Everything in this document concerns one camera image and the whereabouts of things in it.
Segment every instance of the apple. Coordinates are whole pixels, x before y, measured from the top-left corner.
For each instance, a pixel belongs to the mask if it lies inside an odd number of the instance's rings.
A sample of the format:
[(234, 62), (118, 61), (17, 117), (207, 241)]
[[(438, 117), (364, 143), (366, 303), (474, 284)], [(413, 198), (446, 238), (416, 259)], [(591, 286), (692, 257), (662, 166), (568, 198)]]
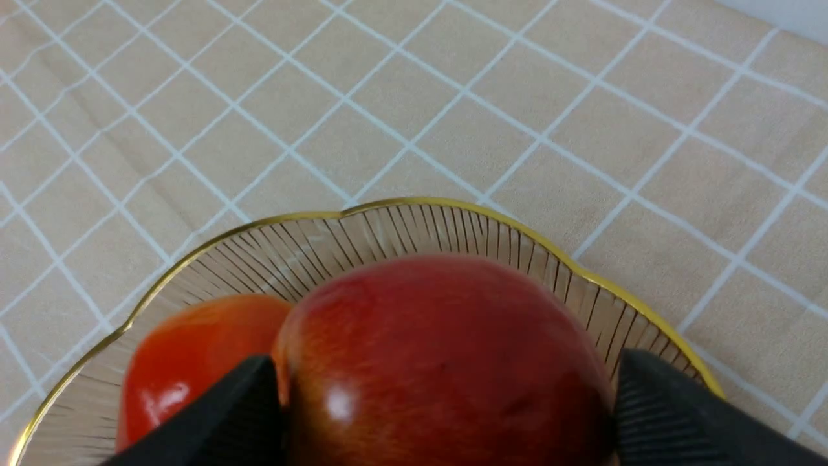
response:
[(273, 352), (294, 466), (600, 465), (612, 391), (565, 305), (514, 269), (421, 255), (323, 284)]

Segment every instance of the gold rim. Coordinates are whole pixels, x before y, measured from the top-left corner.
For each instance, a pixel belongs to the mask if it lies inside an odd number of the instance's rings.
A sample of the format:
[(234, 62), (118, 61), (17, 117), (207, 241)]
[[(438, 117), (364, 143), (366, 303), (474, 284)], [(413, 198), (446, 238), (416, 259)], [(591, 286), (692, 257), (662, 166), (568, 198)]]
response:
[(687, 357), (690, 363), (701, 374), (701, 378), (705, 381), (705, 384), (707, 385), (708, 389), (710, 389), (710, 391), (712, 391), (720, 398), (725, 398), (725, 394), (722, 391), (719, 382), (715, 379), (715, 377), (713, 377), (713, 374), (710, 373), (710, 370), (707, 368), (707, 365), (701, 360), (699, 355), (697, 355), (696, 352), (693, 351), (693, 349), (690, 347), (687, 341), (685, 341), (685, 339), (681, 335), (679, 335), (676, 329), (674, 329), (669, 323), (667, 323), (667, 321), (665, 321), (661, 316), (659, 316), (652, 309), (650, 309), (649, 306), (644, 304), (640, 299), (636, 298), (626, 289), (623, 289), (617, 284), (613, 283), (612, 281), (605, 279), (604, 277), (601, 277), (598, 274), (589, 272), (588, 270), (578, 265), (567, 253), (558, 248), (556, 245), (553, 245), (551, 241), (549, 241), (547, 238), (543, 237), (533, 229), (499, 212), (465, 201), (458, 201), (456, 199), (448, 199), (444, 197), (395, 197), (391, 199), (382, 199), (381, 201), (360, 204), (359, 206), (351, 207), (350, 209), (346, 209), (344, 211), (296, 212), (291, 214), (263, 218), (261, 220), (252, 221), (242, 226), (237, 226), (236, 228), (233, 228), (230, 231), (226, 231), (221, 235), (216, 236), (212, 240), (209, 240), (204, 244), (198, 246), (194, 250), (192, 250), (188, 255), (184, 256), (183, 259), (179, 260), (175, 265), (173, 265), (169, 270), (167, 270), (154, 283), (154, 285), (149, 289), (149, 291), (147, 291), (147, 293), (144, 294), (143, 298), (141, 298), (141, 301), (139, 301), (138, 304), (135, 306), (135, 309), (129, 314), (127, 321), (124, 322), (121, 325), (121, 327), (115, 329), (114, 332), (110, 333), (106, 338), (104, 338), (101, 342), (99, 342), (91, 350), (84, 354), (83, 357), (81, 357), (72, 366), (72, 368), (69, 369), (66, 372), (66, 374), (60, 379), (57, 385), (55, 385), (55, 388), (53, 388), (49, 392), (49, 395), (46, 397), (45, 400), (43, 400), (41, 405), (37, 408), (37, 411), (35, 411), (35, 415), (32, 417), (31, 421), (29, 421), (29, 424), (17, 438), (17, 442), (15, 443), (14, 448), (11, 452), (11, 456), (9, 457), (9, 464), (19, 464), (20, 459), (22, 458), (22, 451), (28, 443), (29, 439), (31, 438), (31, 434), (32, 432), (34, 432), (35, 427), (37, 427), (43, 416), (46, 414), (46, 412), (49, 410), (52, 404), (54, 404), (57, 396), (60, 395), (60, 393), (66, 388), (67, 385), (69, 385), (69, 382), (75, 377), (75, 375), (78, 372), (80, 372), (80, 369), (83, 368), (86, 362), (88, 362), (95, 355), (104, 350), (107, 346), (112, 344), (115, 340), (119, 339), (121, 335), (123, 335), (127, 330), (129, 330), (129, 328), (132, 326), (132, 322), (135, 321), (135, 318), (138, 316), (138, 314), (140, 314), (147, 306), (147, 304), (150, 301), (152, 301), (152, 299), (155, 298), (158, 293), (161, 292), (161, 289), (164, 288), (164, 286), (166, 286), (166, 284), (169, 283), (170, 280), (172, 280), (172, 278), (176, 276), (176, 274), (181, 272), (187, 265), (189, 265), (194, 260), (198, 259), (199, 256), (204, 254), (204, 252), (212, 248), (214, 245), (226, 240), (230, 236), (237, 235), (238, 233), (242, 233), (244, 231), (248, 231), (254, 228), (258, 228), (259, 226), (275, 225), (285, 221), (295, 220), (341, 219), (347, 216), (358, 214), (360, 212), (371, 211), (379, 207), (421, 204), (443, 207), (455, 207), (459, 209), (465, 209), (466, 211), (472, 211), (482, 216), (487, 216), (496, 221), (499, 221), (507, 226), (512, 227), (517, 231), (520, 231), (529, 238), (532, 238), (539, 245), (543, 246), (544, 248), (549, 250), (549, 252), (551, 252), (554, 256), (556, 256), (560, 262), (569, 267), (572, 270), (573, 274), (579, 275), (587, 281), (590, 281), (591, 283), (596, 284), (601, 288), (607, 289), (609, 292), (615, 294), (623, 301), (626, 301), (627, 304), (629, 304), (636, 311), (638, 311), (645, 318), (647, 318), (650, 322), (652, 322), (652, 324), (658, 327), (658, 329), (661, 330), (665, 335), (667, 335), (667, 337), (670, 338), (670, 340), (672, 340), (672, 342), (679, 348), (679, 350), (681, 350), (681, 352)]

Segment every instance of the fruit bowl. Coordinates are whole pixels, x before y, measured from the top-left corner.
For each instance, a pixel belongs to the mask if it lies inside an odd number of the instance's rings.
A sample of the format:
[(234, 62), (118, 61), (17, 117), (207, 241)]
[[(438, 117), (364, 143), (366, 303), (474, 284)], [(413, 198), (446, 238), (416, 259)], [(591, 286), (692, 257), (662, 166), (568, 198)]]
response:
[(656, 353), (715, 394), (701, 359), (663, 319), (515, 220), (451, 199), (408, 197), (240, 226), (189, 253), (129, 318), (76, 363), (17, 441), (10, 464), (99, 464), (113, 454), (123, 373), (138, 343), (176, 311), (230, 294), (296, 302), (327, 279), (403, 255), (482, 255), (547, 286), (583, 323), (613, 383), (624, 347)]

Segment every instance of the apple skin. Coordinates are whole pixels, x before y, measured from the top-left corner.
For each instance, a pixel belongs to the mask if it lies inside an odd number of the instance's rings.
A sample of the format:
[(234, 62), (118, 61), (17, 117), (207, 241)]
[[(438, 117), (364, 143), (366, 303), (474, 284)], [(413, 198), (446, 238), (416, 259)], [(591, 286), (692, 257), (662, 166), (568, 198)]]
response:
[(288, 315), (274, 359), (294, 466), (595, 466), (612, 390), (554, 295), (495, 262), (357, 269)]

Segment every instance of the beige fabric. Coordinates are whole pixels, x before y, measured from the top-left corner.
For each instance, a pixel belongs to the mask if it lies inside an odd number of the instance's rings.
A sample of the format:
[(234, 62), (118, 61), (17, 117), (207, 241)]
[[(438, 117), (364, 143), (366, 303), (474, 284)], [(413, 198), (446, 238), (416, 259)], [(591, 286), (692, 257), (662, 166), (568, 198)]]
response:
[(212, 235), (505, 212), (828, 452), (828, 49), (713, 0), (0, 0), (0, 450)]

